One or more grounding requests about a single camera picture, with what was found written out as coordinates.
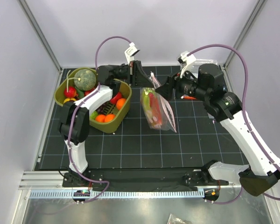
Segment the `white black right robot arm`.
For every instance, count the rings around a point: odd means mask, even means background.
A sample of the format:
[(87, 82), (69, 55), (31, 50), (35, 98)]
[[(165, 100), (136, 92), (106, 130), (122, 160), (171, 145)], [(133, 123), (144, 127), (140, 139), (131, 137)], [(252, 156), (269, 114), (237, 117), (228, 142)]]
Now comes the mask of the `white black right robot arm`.
[(202, 182), (211, 185), (224, 180), (241, 184), (252, 196), (264, 194), (280, 180), (280, 159), (253, 129), (238, 96), (224, 89), (224, 74), (217, 65), (200, 65), (198, 77), (189, 71), (185, 73), (185, 76), (179, 73), (168, 76), (156, 92), (166, 100), (175, 94), (202, 101), (206, 112), (228, 131), (249, 162), (240, 166), (212, 160), (203, 166)]

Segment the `toy watermelon slice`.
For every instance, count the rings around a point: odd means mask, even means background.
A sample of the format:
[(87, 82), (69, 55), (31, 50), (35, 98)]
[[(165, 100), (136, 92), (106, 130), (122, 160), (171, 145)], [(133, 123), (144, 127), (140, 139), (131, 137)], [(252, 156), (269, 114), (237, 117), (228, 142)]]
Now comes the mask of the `toy watermelon slice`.
[(149, 93), (149, 110), (148, 110), (148, 121), (150, 122), (151, 128), (161, 129), (163, 125), (162, 112), (158, 98), (153, 94)]

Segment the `green celery stalk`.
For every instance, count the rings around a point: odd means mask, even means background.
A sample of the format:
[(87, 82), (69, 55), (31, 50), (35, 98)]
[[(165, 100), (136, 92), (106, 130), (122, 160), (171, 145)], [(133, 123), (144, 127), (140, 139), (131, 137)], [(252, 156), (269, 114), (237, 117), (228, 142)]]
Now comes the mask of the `green celery stalk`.
[(142, 104), (142, 108), (144, 110), (144, 114), (147, 118), (147, 122), (151, 128), (150, 122), (148, 121), (148, 110), (149, 110), (149, 93), (153, 93), (153, 90), (150, 88), (143, 88), (142, 89), (142, 93), (141, 93), (141, 104)]

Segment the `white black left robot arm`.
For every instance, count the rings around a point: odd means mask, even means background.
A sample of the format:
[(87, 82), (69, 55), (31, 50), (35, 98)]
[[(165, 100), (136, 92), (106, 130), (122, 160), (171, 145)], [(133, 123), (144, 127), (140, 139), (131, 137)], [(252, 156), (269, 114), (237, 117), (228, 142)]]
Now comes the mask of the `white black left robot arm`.
[(89, 166), (85, 154), (91, 113), (114, 98), (121, 91), (123, 81), (131, 86), (152, 87), (139, 60), (122, 65), (101, 65), (93, 73), (95, 89), (78, 101), (63, 104), (58, 127), (68, 149), (73, 181), (79, 187), (86, 186), (90, 181), (94, 182), (88, 175)]

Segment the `clear polka-dot pink zip bag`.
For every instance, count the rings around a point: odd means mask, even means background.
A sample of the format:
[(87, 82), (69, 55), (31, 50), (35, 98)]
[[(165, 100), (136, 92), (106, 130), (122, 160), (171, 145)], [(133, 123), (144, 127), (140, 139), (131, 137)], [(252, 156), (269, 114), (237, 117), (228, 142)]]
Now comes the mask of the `clear polka-dot pink zip bag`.
[(144, 87), (140, 91), (140, 103), (143, 108), (147, 123), (151, 129), (176, 133), (175, 117), (169, 102), (155, 90), (161, 84), (150, 72), (149, 80), (152, 88)]

